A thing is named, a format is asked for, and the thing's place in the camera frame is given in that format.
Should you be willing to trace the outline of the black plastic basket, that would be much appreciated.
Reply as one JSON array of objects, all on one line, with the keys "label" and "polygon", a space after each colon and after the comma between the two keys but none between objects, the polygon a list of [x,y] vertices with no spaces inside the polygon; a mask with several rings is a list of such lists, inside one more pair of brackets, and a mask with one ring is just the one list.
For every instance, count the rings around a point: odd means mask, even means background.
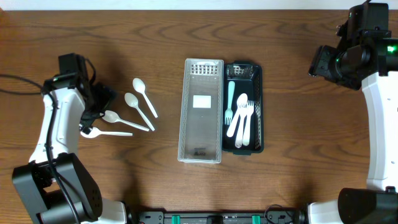
[{"label": "black plastic basket", "polygon": [[264,150],[264,125],[263,125],[263,94],[262,94],[262,68],[250,61],[235,61],[227,63],[223,69],[223,111],[228,108],[228,84],[235,82],[231,110],[237,110],[236,100],[242,93],[247,94],[248,100],[254,102],[254,112],[251,115],[249,144],[240,148],[235,147],[235,137],[227,137],[228,125],[223,117],[222,150],[235,155],[250,156]]}]

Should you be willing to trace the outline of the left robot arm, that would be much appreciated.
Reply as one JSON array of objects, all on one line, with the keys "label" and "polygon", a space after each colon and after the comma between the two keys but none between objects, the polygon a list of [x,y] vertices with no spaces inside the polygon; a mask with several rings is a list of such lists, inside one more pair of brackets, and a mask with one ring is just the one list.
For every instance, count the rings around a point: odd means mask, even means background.
[{"label": "left robot arm", "polygon": [[127,223],[122,202],[105,199],[77,156],[79,127],[92,99],[86,75],[57,75],[42,87],[45,105],[39,141],[12,183],[34,223]]}]

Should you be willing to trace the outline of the white label in basket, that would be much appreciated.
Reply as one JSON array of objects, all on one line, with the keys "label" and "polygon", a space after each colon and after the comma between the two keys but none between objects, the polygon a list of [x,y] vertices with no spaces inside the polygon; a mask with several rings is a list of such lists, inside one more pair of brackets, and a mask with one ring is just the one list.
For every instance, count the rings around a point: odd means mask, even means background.
[{"label": "white label in basket", "polygon": [[194,108],[211,108],[211,96],[210,95],[194,95],[193,96],[193,107]]}]

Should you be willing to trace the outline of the white spoon lowest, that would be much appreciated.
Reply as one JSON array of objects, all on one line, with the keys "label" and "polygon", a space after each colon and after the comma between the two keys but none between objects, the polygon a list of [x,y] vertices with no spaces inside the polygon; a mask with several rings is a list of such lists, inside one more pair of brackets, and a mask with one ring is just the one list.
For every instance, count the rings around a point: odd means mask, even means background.
[{"label": "white spoon lowest", "polygon": [[109,136],[133,136],[133,133],[127,132],[116,132],[116,131],[101,131],[97,127],[88,128],[86,131],[81,131],[80,134],[84,138],[93,139],[100,135],[109,135]]}]

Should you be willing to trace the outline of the black mounting rail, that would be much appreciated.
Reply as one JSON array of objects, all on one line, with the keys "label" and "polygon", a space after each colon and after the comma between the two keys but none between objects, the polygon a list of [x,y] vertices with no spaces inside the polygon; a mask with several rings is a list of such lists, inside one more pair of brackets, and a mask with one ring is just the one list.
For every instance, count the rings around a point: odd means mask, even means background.
[{"label": "black mounting rail", "polygon": [[268,208],[264,212],[189,213],[146,211],[131,215],[129,223],[136,224],[306,224],[304,211],[294,208]]}]

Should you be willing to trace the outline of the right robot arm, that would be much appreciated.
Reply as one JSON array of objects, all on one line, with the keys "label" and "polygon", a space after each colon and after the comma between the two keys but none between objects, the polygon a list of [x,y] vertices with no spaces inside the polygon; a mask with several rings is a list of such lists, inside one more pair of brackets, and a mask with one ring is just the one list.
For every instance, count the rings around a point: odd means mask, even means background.
[{"label": "right robot arm", "polygon": [[397,40],[367,38],[318,48],[309,75],[361,90],[369,118],[365,189],[343,188],[336,200],[307,207],[309,223],[397,223]]}]

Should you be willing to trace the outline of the white fork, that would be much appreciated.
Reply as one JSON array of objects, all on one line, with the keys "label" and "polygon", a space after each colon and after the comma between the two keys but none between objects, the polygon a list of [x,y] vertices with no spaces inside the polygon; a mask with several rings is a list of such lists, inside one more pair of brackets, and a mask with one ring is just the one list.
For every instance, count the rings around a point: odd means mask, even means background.
[{"label": "white fork", "polygon": [[248,146],[250,142],[250,126],[251,126],[251,116],[254,112],[254,102],[248,101],[248,105],[246,107],[246,124],[243,132],[243,146]]},{"label": "white fork", "polygon": [[241,148],[242,144],[243,144],[243,131],[244,131],[244,120],[246,117],[246,108],[247,108],[247,104],[242,105],[241,107],[241,112],[239,115],[239,126],[238,126],[238,132],[236,135],[236,140],[235,140],[235,147],[236,148]]},{"label": "white fork", "polygon": [[232,111],[232,101],[233,101],[233,95],[234,95],[234,89],[235,89],[235,82],[234,81],[229,81],[228,82],[228,99],[227,99],[227,109],[224,113],[224,124],[225,125],[230,125],[232,118],[233,118],[233,111]]}]

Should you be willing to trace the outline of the white spoon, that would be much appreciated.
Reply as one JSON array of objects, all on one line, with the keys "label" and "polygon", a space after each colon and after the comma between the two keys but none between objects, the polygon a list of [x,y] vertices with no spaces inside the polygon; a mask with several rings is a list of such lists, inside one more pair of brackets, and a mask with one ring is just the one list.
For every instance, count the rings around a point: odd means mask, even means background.
[{"label": "white spoon", "polygon": [[238,118],[241,114],[241,112],[243,111],[243,109],[245,109],[246,105],[248,102],[248,96],[246,93],[242,93],[238,99],[237,99],[237,110],[233,116],[232,122],[226,132],[227,137],[231,138],[234,135],[235,129],[236,129],[236,125],[238,122]]},{"label": "white spoon", "polygon": [[154,115],[154,117],[158,118],[158,114],[157,114],[153,104],[151,103],[150,99],[146,95],[146,86],[145,86],[144,82],[140,78],[134,78],[132,81],[132,85],[133,85],[133,88],[144,97],[144,99],[145,99],[149,109],[151,110],[152,114]]},{"label": "white spoon", "polygon": [[133,128],[140,129],[142,131],[149,131],[149,128],[147,127],[121,119],[116,112],[111,110],[106,110],[102,118],[109,123],[123,123]]},{"label": "white spoon", "polygon": [[139,108],[139,100],[137,99],[137,97],[135,95],[133,95],[132,93],[126,93],[124,95],[124,99],[125,99],[125,102],[127,103],[128,106],[130,106],[132,108],[135,108],[138,111],[138,113],[141,115],[143,120],[146,122],[146,124],[148,125],[150,130],[154,131],[155,127],[150,122],[150,120],[147,118],[147,116]]}]

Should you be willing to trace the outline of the clear plastic basket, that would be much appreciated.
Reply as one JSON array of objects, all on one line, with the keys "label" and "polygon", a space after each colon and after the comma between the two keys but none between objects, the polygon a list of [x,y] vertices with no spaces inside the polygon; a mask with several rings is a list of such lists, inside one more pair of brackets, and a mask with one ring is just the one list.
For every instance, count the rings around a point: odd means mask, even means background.
[{"label": "clear plastic basket", "polygon": [[[185,61],[177,159],[184,163],[221,162],[224,61]],[[194,108],[194,95],[210,95],[211,108]]]}]

